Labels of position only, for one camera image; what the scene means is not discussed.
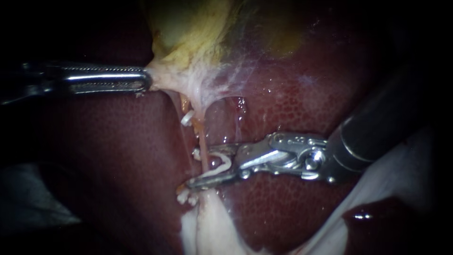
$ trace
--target clip applier jaw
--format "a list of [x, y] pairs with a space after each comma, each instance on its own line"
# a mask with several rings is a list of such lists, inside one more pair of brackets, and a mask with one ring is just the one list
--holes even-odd
[[326, 140], [316, 135], [275, 132], [249, 144], [221, 144], [210, 151], [227, 151], [231, 168], [210, 175], [206, 172], [185, 182], [191, 191], [200, 191], [248, 179], [258, 172], [291, 174], [304, 180], [321, 180], [318, 169], [325, 158]]
[[63, 61], [23, 63], [1, 73], [6, 79], [0, 87], [1, 105], [37, 96], [141, 93], [152, 84], [151, 76], [141, 67]]

